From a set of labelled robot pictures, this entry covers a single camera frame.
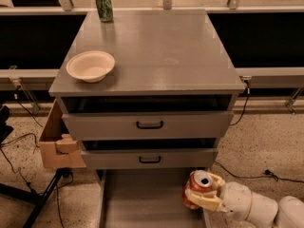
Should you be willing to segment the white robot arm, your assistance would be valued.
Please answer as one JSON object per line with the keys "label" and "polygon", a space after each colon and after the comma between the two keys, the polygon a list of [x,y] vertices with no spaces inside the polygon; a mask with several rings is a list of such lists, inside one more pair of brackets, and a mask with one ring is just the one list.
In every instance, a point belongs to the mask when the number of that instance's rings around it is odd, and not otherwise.
{"label": "white robot arm", "polygon": [[247,186],[204,170],[192,171],[182,200],[191,210],[222,212],[230,219],[247,221],[256,228],[304,228],[304,202],[286,196],[279,202]]}

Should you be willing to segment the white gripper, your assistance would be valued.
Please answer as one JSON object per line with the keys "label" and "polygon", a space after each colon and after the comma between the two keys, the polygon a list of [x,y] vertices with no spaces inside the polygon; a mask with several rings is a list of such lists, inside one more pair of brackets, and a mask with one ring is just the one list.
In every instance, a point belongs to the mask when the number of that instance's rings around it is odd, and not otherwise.
{"label": "white gripper", "polygon": [[238,182],[225,183],[225,180],[216,174],[208,172],[208,175],[211,179],[211,189],[221,188],[219,197],[217,191],[200,193],[186,189],[185,205],[192,210],[203,208],[213,212],[221,211],[228,218],[246,220],[251,208],[252,191]]}

